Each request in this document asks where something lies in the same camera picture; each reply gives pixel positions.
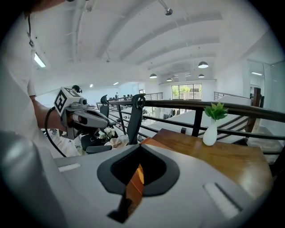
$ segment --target white shirt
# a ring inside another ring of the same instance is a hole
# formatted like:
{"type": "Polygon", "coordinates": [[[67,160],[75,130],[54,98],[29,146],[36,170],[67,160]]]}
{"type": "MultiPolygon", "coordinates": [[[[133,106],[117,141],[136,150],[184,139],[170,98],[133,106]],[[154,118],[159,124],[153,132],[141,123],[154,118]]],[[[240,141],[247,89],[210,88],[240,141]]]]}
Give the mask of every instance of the white shirt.
{"type": "Polygon", "coordinates": [[[37,126],[32,100],[32,47],[27,35],[28,20],[21,14],[0,47],[0,129],[27,137],[46,147],[54,158],[62,157],[37,126]]]}

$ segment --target green plant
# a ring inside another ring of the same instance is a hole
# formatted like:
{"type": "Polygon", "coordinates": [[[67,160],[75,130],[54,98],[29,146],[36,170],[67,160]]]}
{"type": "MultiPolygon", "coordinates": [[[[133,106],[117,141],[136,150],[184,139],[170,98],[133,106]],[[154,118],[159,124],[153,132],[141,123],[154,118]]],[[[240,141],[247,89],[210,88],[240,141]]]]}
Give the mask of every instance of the green plant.
{"type": "Polygon", "coordinates": [[[172,94],[176,97],[179,96],[178,85],[172,86],[172,94]]]}
{"type": "Polygon", "coordinates": [[[190,88],[187,85],[179,86],[180,92],[190,92],[190,88]]]}
{"type": "Polygon", "coordinates": [[[212,106],[207,106],[206,108],[204,108],[204,111],[207,116],[217,121],[227,116],[228,109],[224,109],[224,104],[221,104],[219,102],[217,105],[212,103],[212,106]]]}

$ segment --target fluorescent light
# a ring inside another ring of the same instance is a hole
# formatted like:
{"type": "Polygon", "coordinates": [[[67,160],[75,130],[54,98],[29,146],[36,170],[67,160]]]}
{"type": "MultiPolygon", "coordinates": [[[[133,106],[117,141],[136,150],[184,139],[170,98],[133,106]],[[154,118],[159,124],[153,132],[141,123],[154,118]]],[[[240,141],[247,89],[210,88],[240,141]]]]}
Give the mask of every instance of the fluorescent light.
{"type": "Polygon", "coordinates": [[[40,57],[37,55],[37,53],[35,53],[35,58],[34,60],[37,62],[38,65],[40,65],[40,67],[44,68],[45,64],[43,63],[43,61],[40,59],[40,57]]]}
{"type": "Polygon", "coordinates": [[[261,73],[256,73],[256,72],[251,72],[252,74],[256,74],[256,75],[262,75],[261,73]]]}
{"type": "Polygon", "coordinates": [[[152,73],[152,74],[150,75],[150,78],[157,78],[157,75],[156,75],[155,73],[152,73]]]}

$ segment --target black cushion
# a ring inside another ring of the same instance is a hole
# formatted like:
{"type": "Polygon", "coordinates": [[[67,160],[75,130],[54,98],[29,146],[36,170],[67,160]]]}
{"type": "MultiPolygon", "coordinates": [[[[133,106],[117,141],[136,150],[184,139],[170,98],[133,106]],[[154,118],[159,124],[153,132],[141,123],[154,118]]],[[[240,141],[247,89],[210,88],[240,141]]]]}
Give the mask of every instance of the black cushion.
{"type": "Polygon", "coordinates": [[[108,105],[101,106],[100,113],[102,113],[106,117],[109,117],[109,106],[108,105]]]}
{"type": "Polygon", "coordinates": [[[97,141],[96,137],[92,134],[87,134],[81,137],[81,145],[84,151],[90,146],[100,146],[101,144],[97,141]]]}
{"type": "Polygon", "coordinates": [[[103,96],[103,97],[101,97],[101,103],[102,104],[108,104],[109,102],[107,101],[107,95],[105,95],[105,96],[103,96]]]}
{"type": "Polygon", "coordinates": [[[128,128],[126,130],[128,136],[129,136],[129,144],[137,144],[137,136],[138,131],[142,123],[143,118],[143,109],[137,109],[136,107],[132,107],[132,112],[130,115],[130,122],[128,125],[128,128]]]}
{"type": "Polygon", "coordinates": [[[110,127],[113,127],[113,126],[115,126],[116,124],[117,124],[116,122],[110,122],[109,126],[110,126],[110,127]]]}
{"type": "Polygon", "coordinates": [[[98,146],[98,147],[87,147],[86,153],[87,154],[96,154],[101,153],[105,151],[110,151],[112,149],[112,146],[98,146]]]}

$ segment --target white vase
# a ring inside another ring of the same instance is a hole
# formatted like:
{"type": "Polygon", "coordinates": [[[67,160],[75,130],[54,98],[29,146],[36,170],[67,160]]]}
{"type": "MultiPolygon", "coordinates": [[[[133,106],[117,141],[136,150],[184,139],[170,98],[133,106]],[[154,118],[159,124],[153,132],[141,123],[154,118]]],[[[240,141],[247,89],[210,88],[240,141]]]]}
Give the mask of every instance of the white vase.
{"type": "Polygon", "coordinates": [[[203,142],[207,146],[212,146],[217,140],[217,121],[214,119],[211,119],[211,125],[208,127],[208,129],[205,131],[205,134],[203,136],[203,142]]]}

